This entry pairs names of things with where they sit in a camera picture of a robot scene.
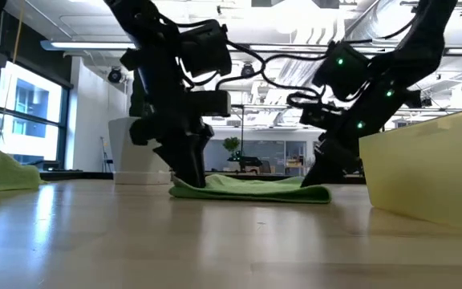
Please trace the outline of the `fluorescent ceiling lamp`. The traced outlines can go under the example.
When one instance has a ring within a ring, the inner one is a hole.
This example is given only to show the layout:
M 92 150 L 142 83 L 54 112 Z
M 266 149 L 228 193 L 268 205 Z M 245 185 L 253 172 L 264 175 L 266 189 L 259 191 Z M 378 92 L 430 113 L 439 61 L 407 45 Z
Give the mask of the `fluorescent ceiling lamp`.
M 52 42 L 43 40 L 41 47 L 46 51 L 125 51 L 135 49 L 133 43 L 109 43 L 109 42 Z

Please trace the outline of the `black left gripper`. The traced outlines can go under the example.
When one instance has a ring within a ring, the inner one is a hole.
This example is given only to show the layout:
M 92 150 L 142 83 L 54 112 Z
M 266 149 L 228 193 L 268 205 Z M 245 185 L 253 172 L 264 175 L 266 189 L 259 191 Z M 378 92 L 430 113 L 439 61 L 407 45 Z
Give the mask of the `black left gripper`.
M 197 92 L 184 82 L 184 60 L 163 50 L 128 50 L 120 59 L 130 70 L 138 70 L 146 93 L 144 114 L 130 129 L 132 140 L 153 149 L 185 183 L 205 187 L 204 149 L 213 130 L 203 116 L 188 106 L 188 93 Z

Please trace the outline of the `dark green microfiber towel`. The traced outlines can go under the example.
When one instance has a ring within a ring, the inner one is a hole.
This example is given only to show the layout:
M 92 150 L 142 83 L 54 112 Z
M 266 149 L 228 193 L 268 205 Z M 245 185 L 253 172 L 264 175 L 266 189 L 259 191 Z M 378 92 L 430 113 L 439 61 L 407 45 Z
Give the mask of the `dark green microfiber towel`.
M 302 187 L 303 180 L 303 177 L 288 177 L 276 181 L 243 180 L 213 174 L 205 178 L 205 187 L 198 188 L 175 177 L 168 193 L 172 197 L 205 200 L 306 204 L 328 204 L 331 202 L 331 193 L 327 187 L 322 185 Z

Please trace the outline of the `white hexagonal plant pot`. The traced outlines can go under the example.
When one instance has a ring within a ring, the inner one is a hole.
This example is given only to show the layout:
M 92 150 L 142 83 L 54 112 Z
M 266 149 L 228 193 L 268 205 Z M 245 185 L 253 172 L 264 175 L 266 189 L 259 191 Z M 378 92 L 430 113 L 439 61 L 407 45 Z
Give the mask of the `white hexagonal plant pot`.
M 116 185 L 169 185 L 170 167 L 153 149 L 160 146 L 155 140 L 147 145 L 132 143 L 130 127 L 138 117 L 123 117 L 108 122 L 111 156 L 114 162 Z

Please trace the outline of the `thin background stand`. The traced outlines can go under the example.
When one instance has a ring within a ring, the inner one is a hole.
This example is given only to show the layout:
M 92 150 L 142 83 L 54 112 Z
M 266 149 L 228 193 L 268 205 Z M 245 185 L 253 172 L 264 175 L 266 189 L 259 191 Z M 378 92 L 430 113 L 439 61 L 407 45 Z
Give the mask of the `thin background stand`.
M 102 171 L 104 173 L 111 173 L 112 172 L 111 166 L 113 165 L 113 160 L 111 160 L 108 157 L 107 150 L 106 150 L 107 143 L 105 142 L 104 137 L 101 136 L 99 139 L 100 139 L 100 143 L 102 147 L 102 154 L 103 154 Z

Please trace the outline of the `background potted plant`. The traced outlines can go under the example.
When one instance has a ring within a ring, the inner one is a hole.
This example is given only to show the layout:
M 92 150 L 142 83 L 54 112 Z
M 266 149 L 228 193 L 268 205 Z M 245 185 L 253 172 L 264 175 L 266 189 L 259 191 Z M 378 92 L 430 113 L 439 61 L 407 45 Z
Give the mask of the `background potted plant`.
M 231 154 L 231 159 L 238 159 L 241 156 L 241 141 L 237 137 L 225 138 L 223 147 Z

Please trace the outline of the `black background gantry frame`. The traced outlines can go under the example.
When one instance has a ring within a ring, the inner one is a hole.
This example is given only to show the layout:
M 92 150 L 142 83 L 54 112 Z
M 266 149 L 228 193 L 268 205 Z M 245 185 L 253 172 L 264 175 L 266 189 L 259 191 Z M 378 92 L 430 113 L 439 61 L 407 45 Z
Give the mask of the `black background gantry frame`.
M 389 131 L 404 125 L 460 112 L 450 106 L 430 108 L 403 107 L 381 129 Z M 236 137 L 250 141 L 299 141 L 312 145 L 324 133 L 322 128 L 301 124 L 302 110 L 285 105 L 246 105 L 232 108 L 230 117 L 211 116 L 205 121 L 213 126 L 215 140 Z

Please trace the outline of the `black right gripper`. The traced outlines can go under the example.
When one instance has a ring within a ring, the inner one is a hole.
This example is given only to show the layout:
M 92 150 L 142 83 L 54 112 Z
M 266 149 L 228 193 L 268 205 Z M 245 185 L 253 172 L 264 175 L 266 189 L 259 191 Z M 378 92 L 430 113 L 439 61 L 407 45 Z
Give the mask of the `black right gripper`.
M 318 125 L 324 129 L 314 148 L 314 163 L 302 187 L 339 183 L 359 170 L 359 139 L 375 134 L 374 108 L 323 108 Z

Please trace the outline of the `yellow translucent plastic basket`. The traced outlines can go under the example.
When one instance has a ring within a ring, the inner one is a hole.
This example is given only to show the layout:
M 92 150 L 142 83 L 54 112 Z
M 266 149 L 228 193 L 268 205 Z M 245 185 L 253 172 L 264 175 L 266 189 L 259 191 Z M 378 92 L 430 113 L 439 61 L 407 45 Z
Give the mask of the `yellow translucent plastic basket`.
M 462 112 L 364 136 L 359 152 L 375 208 L 462 229 Z

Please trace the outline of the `black background equipment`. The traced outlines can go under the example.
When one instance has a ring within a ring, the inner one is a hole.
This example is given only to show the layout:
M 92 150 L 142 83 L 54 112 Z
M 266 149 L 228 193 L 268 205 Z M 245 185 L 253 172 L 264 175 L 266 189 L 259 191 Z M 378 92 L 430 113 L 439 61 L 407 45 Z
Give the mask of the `black background equipment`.
M 262 161 L 258 157 L 240 157 L 238 159 L 238 169 L 236 173 L 254 173 L 259 174 Z

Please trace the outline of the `black aluminium table frame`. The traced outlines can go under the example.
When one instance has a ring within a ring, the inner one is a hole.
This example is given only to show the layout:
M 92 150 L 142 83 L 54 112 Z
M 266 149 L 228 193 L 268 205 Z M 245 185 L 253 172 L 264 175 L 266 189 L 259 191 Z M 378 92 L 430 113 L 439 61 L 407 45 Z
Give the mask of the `black aluminium table frame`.
M 259 180 L 259 181 L 280 181 L 289 178 L 286 175 L 272 175 L 272 174 L 244 174 L 244 173 L 219 173 L 227 177 L 233 177 L 240 180 Z M 40 172 L 40 177 L 44 181 L 67 181 L 77 179 L 91 179 L 91 180 L 112 180 L 113 173 L 99 173 L 99 172 L 82 172 L 82 171 L 52 171 Z M 365 185 L 366 179 L 361 175 L 347 175 L 341 181 L 335 181 L 335 185 Z

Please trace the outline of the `large window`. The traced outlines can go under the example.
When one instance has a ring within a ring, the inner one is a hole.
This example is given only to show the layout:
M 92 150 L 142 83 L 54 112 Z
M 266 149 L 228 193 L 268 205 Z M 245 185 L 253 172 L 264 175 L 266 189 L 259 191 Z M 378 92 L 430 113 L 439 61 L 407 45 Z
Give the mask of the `large window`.
M 67 90 L 12 62 L 0 68 L 0 151 L 23 164 L 58 161 Z

